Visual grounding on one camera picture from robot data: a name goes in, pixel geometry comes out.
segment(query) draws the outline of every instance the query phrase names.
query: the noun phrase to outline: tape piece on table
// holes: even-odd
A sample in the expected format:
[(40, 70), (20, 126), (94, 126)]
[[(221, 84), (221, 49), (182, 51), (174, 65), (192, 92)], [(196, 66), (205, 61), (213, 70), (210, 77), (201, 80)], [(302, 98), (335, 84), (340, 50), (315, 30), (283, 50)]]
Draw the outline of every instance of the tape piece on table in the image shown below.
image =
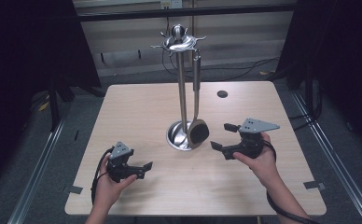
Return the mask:
[(310, 182), (305, 182), (303, 183), (303, 185), (305, 186), (306, 189), (318, 189), (320, 191), (327, 188), (324, 183), (318, 183), (315, 180)]
[(65, 186), (63, 188), (63, 193), (75, 193), (75, 194), (80, 194), (82, 192), (83, 188), (80, 187), (76, 187), (76, 186), (71, 186), (71, 187), (67, 187)]

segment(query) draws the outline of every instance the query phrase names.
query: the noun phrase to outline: round metal base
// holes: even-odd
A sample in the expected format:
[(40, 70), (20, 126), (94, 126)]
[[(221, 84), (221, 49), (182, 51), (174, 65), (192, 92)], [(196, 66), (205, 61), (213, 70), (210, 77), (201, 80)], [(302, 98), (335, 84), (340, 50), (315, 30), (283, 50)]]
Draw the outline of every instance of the round metal base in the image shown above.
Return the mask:
[(169, 145), (177, 150), (182, 150), (182, 151), (189, 151), (192, 150), (192, 148), (189, 146), (188, 144), (188, 138), (187, 138), (187, 130), (182, 129), (182, 121), (179, 120), (177, 122), (175, 122), (174, 124), (172, 124), (169, 128), (169, 130), (167, 130), (166, 133), (166, 139), (167, 139), (167, 143), (169, 143)]

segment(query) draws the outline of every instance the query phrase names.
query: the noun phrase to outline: gray carpet floor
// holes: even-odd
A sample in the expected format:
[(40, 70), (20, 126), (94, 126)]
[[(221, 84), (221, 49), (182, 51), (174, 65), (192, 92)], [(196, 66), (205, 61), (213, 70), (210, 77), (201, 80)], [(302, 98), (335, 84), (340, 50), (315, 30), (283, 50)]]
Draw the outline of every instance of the gray carpet floor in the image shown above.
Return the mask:
[[(244, 69), (215, 69), (215, 66), (204, 67), (203, 81), (249, 81), (264, 80), (267, 76), (261, 71), (271, 71), (277, 61), (272, 60), (258, 66), (248, 73), (251, 63), (226, 64), (221, 67)], [(175, 70), (101, 77), (105, 92), (108, 86), (128, 83), (164, 83), (176, 82)], [(286, 86), (285, 79), (273, 81), (289, 117), (300, 114), (299, 108)], [(64, 125), (59, 139), (50, 155), (48, 165), (39, 182), (34, 199), (23, 223), (83, 223), (85, 216), (69, 216), (64, 212), (68, 193), (64, 190), (72, 186), (78, 166), (88, 144), (91, 130), (100, 110), (103, 98), (93, 96), (81, 89), (73, 88), (76, 98), (71, 103), (62, 102), (59, 106)], [(10, 156), (6, 168), (0, 177), (0, 223), (9, 220), (36, 163), (41, 156), (49, 135), (50, 110), (38, 111), (36, 106), (22, 134), (19, 145)], [(323, 96), (322, 114), (318, 119), (330, 143), (344, 163), (362, 191), (362, 136), (351, 132), (346, 125), (347, 119), (330, 99)], [(303, 119), (292, 119), (293, 127), (299, 127)], [(296, 131), (297, 138), (317, 182), (324, 183), (321, 191), (327, 205), (327, 212), (313, 219), (320, 223), (362, 223), (362, 217), (355, 208), (354, 202), (338, 179), (326, 155), (314, 137), (309, 126)], [(267, 223), (277, 223), (276, 217), (264, 217)], [(109, 217), (107, 223), (133, 223), (133, 217)], [(158, 223), (150, 220), (147, 223)]]

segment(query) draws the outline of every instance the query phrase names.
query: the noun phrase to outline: wall socket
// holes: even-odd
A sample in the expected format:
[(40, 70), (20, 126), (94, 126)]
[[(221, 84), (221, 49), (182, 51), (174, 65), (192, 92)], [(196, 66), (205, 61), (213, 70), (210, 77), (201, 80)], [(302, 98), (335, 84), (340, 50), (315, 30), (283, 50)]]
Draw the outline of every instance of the wall socket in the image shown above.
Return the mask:
[(172, 0), (171, 8), (182, 8), (182, 0)]
[(172, 8), (172, 1), (171, 0), (160, 1), (160, 8), (161, 9), (170, 9), (170, 8)]

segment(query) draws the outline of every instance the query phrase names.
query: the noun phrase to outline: wooden table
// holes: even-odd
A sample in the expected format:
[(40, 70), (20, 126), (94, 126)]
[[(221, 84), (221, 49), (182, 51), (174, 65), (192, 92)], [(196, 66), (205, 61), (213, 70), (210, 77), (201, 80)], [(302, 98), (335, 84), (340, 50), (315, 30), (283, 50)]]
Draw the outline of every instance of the wooden table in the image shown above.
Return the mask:
[[(188, 118), (193, 118), (193, 91), (186, 84)], [(220, 98), (218, 91), (229, 96)], [(93, 128), (74, 186), (65, 206), (70, 215), (91, 211), (91, 181), (103, 153), (123, 142), (134, 149), (128, 164), (153, 161), (152, 170), (122, 193), (109, 214), (122, 216), (263, 216), (274, 215), (266, 190), (239, 161), (226, 161), (210, 141), (224, 146), (240, 143), (240, 135), (224, 130), (224, 123), (242, 124), (246, 118), (281, 126), (269, 131), (277, 151), (280, 175), (309, 215), (323, 215), (326, 206), (313, 181), (283, 105), (271, 82), (202, 83), (199, 118), (210, 136), (191, 151), (172, 148), (169, 127), (181, 120), (177, 83), (114, 85), (108, 89)]]

